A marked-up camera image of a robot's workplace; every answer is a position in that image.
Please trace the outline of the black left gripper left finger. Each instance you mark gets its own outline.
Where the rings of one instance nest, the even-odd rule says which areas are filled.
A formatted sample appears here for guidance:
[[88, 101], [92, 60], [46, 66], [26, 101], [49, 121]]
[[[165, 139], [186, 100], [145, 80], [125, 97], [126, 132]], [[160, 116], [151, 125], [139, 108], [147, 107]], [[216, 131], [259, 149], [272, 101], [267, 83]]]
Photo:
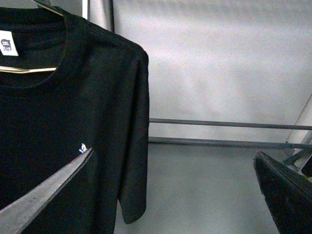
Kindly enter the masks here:
[[0, 232], [20, 234], [76, 176], [94, 154], [90, 148], [0, 211]]

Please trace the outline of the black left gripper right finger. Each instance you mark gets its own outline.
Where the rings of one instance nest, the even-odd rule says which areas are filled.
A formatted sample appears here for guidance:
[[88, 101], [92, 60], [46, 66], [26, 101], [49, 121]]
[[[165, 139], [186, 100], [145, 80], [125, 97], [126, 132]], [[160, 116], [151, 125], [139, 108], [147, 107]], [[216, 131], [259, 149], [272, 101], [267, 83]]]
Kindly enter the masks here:
[[264, 152], [253, 161], [260, 190], [281, 234], [312, 232], [312, 183]]

